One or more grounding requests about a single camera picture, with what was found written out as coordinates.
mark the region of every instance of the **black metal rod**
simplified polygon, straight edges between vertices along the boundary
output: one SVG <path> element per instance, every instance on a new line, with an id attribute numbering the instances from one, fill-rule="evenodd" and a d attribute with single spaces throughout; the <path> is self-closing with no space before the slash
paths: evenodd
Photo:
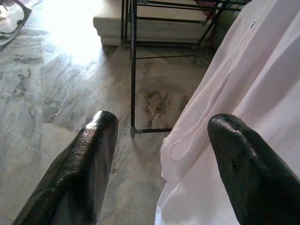
<path id="1" fill-rule="evenodd" d="M 124 42 L 127 43 L 127 30 L 128 30 L 128 4 L 129 0 L 126 0 L 125 3 L 125 30 L 124 30 Z"/>
<path id="2" fill-rule="evenodd" d="M 195 55 L 171 55 L 171 56 L 157 56 L 157 57 L 138 57 L 137 60 L 145 60 L 145 59 L 159 59 L 159 58 L 177 58 L 177 57 L 192 57 Z"/>
<path id="3" fill-rule="evenodd" d="M 230 3 L 228 1 L 219 1 L 219 3 L 223 3 L 223 4 L 225 2 Z M 182 6 L 182 7 L 190 7 L 190 8 L 211 8 L 209 6 L 199 6 L 199 5 L 182 4 L 182 3 L 165 2 L 165 1 L 151 1 L 151 0 L 147 1 L 147 5 L 149 6 L 150 4 L 165 5 L 165 6 Z"/>
<path id="4" fill-rule="evenodd" d="M 176 42 L 176 41 L 137 41 L 138 44 L 152 45 L 195 45 L 197 42 Z"/>
<path id="5" fill-rule="evenodd" d="M 122 0 L 122 6 L 121 6 L 121 41 L 124 41 L 124 1 Z"/>
<path id="6" fill-rule="evenodd" d="M 212 11 L 210 12 L 210 14 L 209 14 L 209 15 L 207 16 L 207 18 L 206 18 L 206 21 L 207 21 L 207 22 L 210 20 L 210 18 L 212 17 L 212 15 L 214 15 L 214 13 L 215 13 L 214 10 L 212 10 Z"/>
<path id="7" fill-rule="evenodd" d="M 225 1 L 222 0 L 197 0 L 202 2 L 214 2 L 214 3 L 224 3 Z M 229 1 L 228 4 L 236 4 L 236 5 L 246 5 L 247 2 L 243 1 Z"/>
<path id="8" fill-rule="evenodd" d="M 199 20 L 181 20 L 181 19 L 168 19 L 168 18 L 156 18 L 156 17 L 145 17 L 138 16 L 138 20 L 151 20 L 151 21 L 165 21 L 165 22 L 180 22 L 180 23 L 203 23 Z"/>
<path id="9" fill-rule="evenodd" d="M 132 0 L 131 9 L 131 127 L 135 127 L 136 1 Z"/>
<path id="10" fill-rule="evenodd" d="M 177 9 L 186 9 L 186 10 L 198 10 L 198 11 L 212 11 L 216 9 L 221 9 L 221 7 L 210 7 L 210 6 L 197 6 L 197 7 L 176 7 L 176 6 L 162 6 L 162 5 L 144 5 L 142 3 L 138 3 L 138 6 L 148 6 L 148 7 L 158 7 L 158 8 L 177 8 Z M 223 10 L 226 11 L 241 11 L 240 8 L 225 8 Z"/>
<path id="11" fill-rule="evenodd" d="M 205 50 L 206 50 L 209 42 L 210 42 L 210 39 L 208 38 L 207 41 L 206 41 L 206 43 L 205 43 L 205 46 L 204 46 L 204 48 L 202 50 L 202 53 L 205 52 Z"/>
<path id="12" fill-rule="evenodd" d="M 172 128 L 166 128 L 166 129 L 143 129 L 143 133 L 160 133 L 160 132 L 171 132 Z"/>
<path id="13" fill-rule="evenodd" d="M 158 44 L 158 45 L 153 45 L 153 44 L 140 44 L 137 45 L 138 47 L 153 47 L 153 48 L 174 48 L 174 49 L 192 49 L 193 45 L 166 45 L 166 44 Z"/>
<path id="14" fill-rule="evenodd" d="M 227 2 L 223 3 L 221 8 L 225 8 L 227 6 Z M 219 19 L 219 17 L 221 16 L 221 13 L 223 12 L 222 9 L 220 9 L 216 16 L 213 18 L 213 20 L 211 21 L 211 23 L 209 24 L 209 26 L 207 27 L 206 31 L 204 32 L 204 34 L 202 35 L 202 37 L 200 38 L 198 44 L 197 44 L 197 47 L 199 47 L 202 43 L 202 41 L 205 39 L 206 35 L 208 34 L 208 32 L 211 30 L 211 28 L 216 24 L 217 20 Z"/>

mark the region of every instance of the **white mattress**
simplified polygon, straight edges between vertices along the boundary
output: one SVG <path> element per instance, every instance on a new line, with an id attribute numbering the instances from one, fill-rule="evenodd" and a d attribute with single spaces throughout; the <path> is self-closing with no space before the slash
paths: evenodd
<path id="1" fill-rule="evenodd" d="M 165 2 L 189 3 L 196 5 L 193 0 L 160 0 Z M 206 15 L 202 11 L 184 10 L 161 7 L 138 6 L 138 16 L 185 19 L 204 21 Z M 121 35 L 121 0 L 101 0 L 99 13 L 94 16 L 94 27 L 102 42 L 118 45 Z M 208 24 L 197 23 L 137 21 L 137 38 L 139 40 L 168 40 L 168 41 L 197 41 L 200 39 Z"/>

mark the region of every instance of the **metal rack leg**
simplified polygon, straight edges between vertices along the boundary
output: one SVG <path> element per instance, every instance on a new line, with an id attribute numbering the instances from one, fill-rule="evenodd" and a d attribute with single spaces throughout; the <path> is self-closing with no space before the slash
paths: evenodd
<path id="1" fill-rule="evenodd" d="M 124 5 L 125 0 L 122 0 L 122 11 L 121 11 L 121 41 L 124 42 Z"/>
<path id="2" fill-rule="evenodd" d="M 130 135 L 133 139 L 136 134 L 135 129 L 135 66 L 136 66 L 136 12 L 137 0 L 131 3 L 131 128 Z"/>
<path id="3" fill-rule="evenodd" d="M 209 24 L 208 28 L 206 29 L 206 31 L 204 32 L 204 34 L 202 35 L 202 37 L 198 41 L 197 47 L 200 47 L 202 41 L 205 39 L 206 35 L 211 30 L 211 28 L 216 24 L 216 22 L 218 21 L 219 17 L 221 16 L 221 13 L 223 12 L 223 9 L 226 8 L 227 4 L 228 4 L 228 1 L 226 1 L 225 3 L 222 4 L 221 9 L 217 12 L 216 16 L 211 21 L 211 23 Z M 193 63 L 196 62 L 196 59 L 197 59 L 197 54 L 194 57 Z"/>
<path id="4" fill-rule="evenodd" d="M 124 42 L 127 43 L 127 30 L 128 30 L 128 10 L 129 0 L 125 0 L 125 26 L 124 26 Z"/>

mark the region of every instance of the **white cloth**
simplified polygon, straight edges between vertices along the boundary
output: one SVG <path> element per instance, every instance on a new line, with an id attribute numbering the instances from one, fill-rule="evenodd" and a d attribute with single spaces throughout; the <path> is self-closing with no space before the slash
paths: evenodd
<path id="1" fill-rule="evenodd" d="M 240 117 L 300 176 L 300 0 L 253 0 L 229 29 L 161 147 L 156 225 L 238 224 L 207 133 L 217 113 Z"/>

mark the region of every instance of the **black metal frame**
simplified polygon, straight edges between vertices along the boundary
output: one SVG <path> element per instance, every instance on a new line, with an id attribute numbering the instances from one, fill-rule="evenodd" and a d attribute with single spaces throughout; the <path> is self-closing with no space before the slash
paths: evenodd
<path id="1" fill-rule="evenodd" d="M 27 22 L 32 10 L 30 8 L 27 8 L 22 2 L 19 0 L 13 0 L 16 4 L 18 4 L 22 11 L 23 11 L 23 19 L 20 19 L 17 21 L 16 28 L 12 32 L 3 32 L 0 31 L 0 34 L 2 35 L 10 35 L 9 37 L 4 36 L 4 41 L 0 43 L 0 50 L 3 49 L 5 46 L 7 46 L 9 43 L 11 43 L 21 32 L 22 27 Z"/>
<path id="2" fill-rule="evenodd" d="M 136 60 L 139 59 L 156 59 L 156 58 L 175 58 L 175 57 L 194 57 L 194 62 L 196 60 L 197 54 L 196 51 L 200 49 L 201 43 L 216 24 L 217 20 L 221 16 L 221 13 L 225 10 L 229 11 L 240 11 L 240 8 L 231 8 L 228 7 L 228 4 L 237 4 L 245 5 L 245 2 L 241 1 L 230 1 L 230 0 L 200 0 L 203 2 L 215 2 L 222 3 L 222 5 L 209 7 L 209 6 L 199 6 L 191 4 L 181 4 L 181 3 L 172 3 L 172 2 L 162 2 L 157 0 L 122 0 L 122 18 L 121 18 L 121 40 L 123 43 L 128 43 L 128 21 L 131 19 L 131 38 L 130 38 L 130 56 L 131 56 L 131 124 L 130 124 L 130 134 L 134 138 L 136 134 L 142 133 L 160 133 L 160 132 L 170 132 L 172 128 L 156 128 L 156 129 L 136 129 L 135 128 L 135 76 L 136 76 Z M 196 21 L 196 20 L 181 20 L 181 19 L 167 19 L 167 18 L 155 18 L 155 17 L 141 17 L 137 16 L 137 6 L 149 6 L 149 7 L 160 7 L 160 8 L 178 8 L 186 10 L 201 10 L 201 11 L 210 11 L 210 14 L 207 16 L 205 21 Z M 215 17 L 207 27 L 206 31 L 199 39 L 198 43 L 191 42 L 167 42 L 167 41 L 137 41 L 137 20 L 152 20 L 152 21 L 168 21 L 168 22 L 177 22 L 177 23 L 200 23 L 205 25 L 211 18 L 211 16 L 218 10 Z M 161 56 L 161 57 L 137 57 L 136 56 L 136 47 L 137 46 L 155 46 L 155 47 L 188 47 L 195 48 L 195 53 L 193 55 L 174 55 L 174 56 Z"/>

